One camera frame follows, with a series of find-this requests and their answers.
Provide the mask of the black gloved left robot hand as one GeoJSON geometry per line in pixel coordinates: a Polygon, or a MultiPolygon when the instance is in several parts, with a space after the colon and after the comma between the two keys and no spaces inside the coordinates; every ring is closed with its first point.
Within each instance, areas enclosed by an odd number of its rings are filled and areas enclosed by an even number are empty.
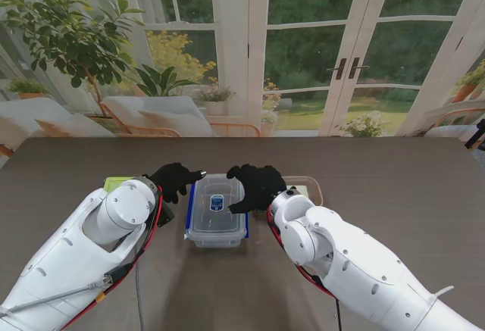
{"type": "Polygon", "coordinates": [[[165,164],[152,175],[145,176],[161,191],[164,202],[176,205],[179,195],[187,194],[186,187],[204,178],[205,171],[190,171],[181,163],[165,164]]]}

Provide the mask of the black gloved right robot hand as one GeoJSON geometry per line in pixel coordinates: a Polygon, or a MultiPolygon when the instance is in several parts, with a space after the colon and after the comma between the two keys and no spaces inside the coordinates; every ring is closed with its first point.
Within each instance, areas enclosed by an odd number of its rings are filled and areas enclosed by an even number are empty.
{"type": "Polygon", "coordinates": [[[283,177],[271,165],[234,166],[227,171],[227,178],[240,181],[244,190],[243,200],[229,206],[232,214],[247,214],[253,210],[265,211],[277,195],[286,191],[283,177]]]}

